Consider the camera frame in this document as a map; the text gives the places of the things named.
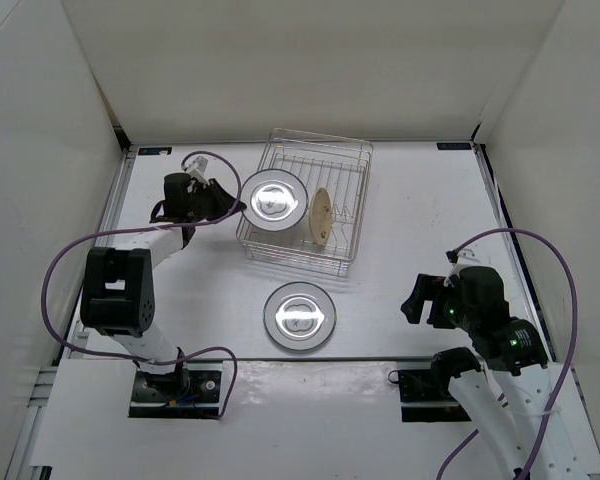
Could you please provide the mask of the white plate green rim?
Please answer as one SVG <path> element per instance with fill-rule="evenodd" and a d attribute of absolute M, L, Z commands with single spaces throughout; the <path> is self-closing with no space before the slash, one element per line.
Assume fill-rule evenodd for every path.
<path fill-rule="evenodd" d="M 290 351 L 319 348 L 331 337 L 336 322 L 334 301 L 314 283 L 286 283 L 269 295 L 263 307 L 263 324 L 269 338 Z"/>
<path fill-rule="evenodd" d="M 294 174 L 281 169 L 265 169 L 244 181 L 241 201 L 243 217 L 252 226 L 269 232 L 288 230 L 305 216 L 308 192 Z"/>

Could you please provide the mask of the beige wooden plate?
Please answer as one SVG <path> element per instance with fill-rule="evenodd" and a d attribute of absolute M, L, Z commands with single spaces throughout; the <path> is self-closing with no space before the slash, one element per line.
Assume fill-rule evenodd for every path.
<path fill-rule="evenodd" d="M 328 191 L 320 187 L 313 195 L 309 206 L 309 229 L 313 241 L 325 246 L 332 229 L 331 199 Z"/>

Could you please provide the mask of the wire dish rack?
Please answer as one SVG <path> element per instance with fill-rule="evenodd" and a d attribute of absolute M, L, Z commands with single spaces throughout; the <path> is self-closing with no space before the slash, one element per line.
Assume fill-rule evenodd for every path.
<path fill-rule="evenodd" d="M 373 144 L 276 128 L 242 186 L 247 256 L 345 277 L 360 243 Z"/>

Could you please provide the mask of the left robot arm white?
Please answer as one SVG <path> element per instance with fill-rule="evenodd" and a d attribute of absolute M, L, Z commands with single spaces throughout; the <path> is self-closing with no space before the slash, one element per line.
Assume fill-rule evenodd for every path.
<path fill-rule="evenodd" d="M 184 353 L 154 322 L 153 270 L 188 246 L 197 224 L 217 223 L 246 205 L 216 179 L 187 173 L 167 175 L 163 191 L 150 214 L 152 229 L 117 247 L 89 251 L 80 319 L 124 347 L 142 372 L 156 375 L 155 388 L 166 399 L 178 400 L 188 392 L 190 377 L 175 362 Z"/>

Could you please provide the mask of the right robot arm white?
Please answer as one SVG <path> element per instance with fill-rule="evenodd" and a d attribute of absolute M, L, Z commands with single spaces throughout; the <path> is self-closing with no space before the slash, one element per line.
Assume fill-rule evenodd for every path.
<path fill-rule="evenodd" d="M 460 329 L 469 347 L 434 355 L 429 387 L 454 399 L 474 423 L 505 479 L 585 479 L 553 397 L 549 360 L 534 325 L 511 315 L 499 273 L 455 266 L 448 276 L 420 273 L 401 311 L 417 324 Z"/>

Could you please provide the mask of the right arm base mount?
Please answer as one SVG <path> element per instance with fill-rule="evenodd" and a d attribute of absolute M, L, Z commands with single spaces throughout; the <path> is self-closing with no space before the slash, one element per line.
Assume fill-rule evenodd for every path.
<path fill-rule="evenodd" d="M 448 393 L 443 393 L 430 370 L 391 370 L 390 384 L 397 386 L 403 423 L 465 423 L 469 415 Z"/>

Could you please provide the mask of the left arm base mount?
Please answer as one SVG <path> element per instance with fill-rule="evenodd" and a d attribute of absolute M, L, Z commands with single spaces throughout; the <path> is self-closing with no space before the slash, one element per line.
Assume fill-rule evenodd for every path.
<path fill-rule="evenodd" d="M 186 364 L 165 375 L 137 370 L 128 417 L 217 420 L 222 380 L 220 363 Z"/>

